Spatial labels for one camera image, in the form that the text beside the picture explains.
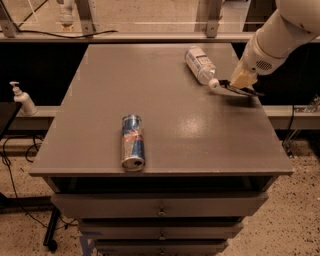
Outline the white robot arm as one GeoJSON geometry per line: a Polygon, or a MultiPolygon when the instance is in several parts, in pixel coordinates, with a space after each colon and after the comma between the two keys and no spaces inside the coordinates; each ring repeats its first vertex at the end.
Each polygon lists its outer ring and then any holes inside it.
{"type": "Polygon", "coordinates": [[[275,0],[276,10],[246,44],[230,80],[250,88],[272,74],[298,47],[320,35],[320,0],[275,0]]]}

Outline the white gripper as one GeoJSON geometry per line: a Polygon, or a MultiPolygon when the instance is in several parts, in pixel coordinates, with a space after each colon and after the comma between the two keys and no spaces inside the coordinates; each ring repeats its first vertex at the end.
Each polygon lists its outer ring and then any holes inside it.
{"type": "Polygon", "coordinates": [[[283,36],[257,32],[247,43],[230,84],[238,89],[250,88],[257,82],[257,75],[273,73],[287,57],[288,46],[283,36]]]}

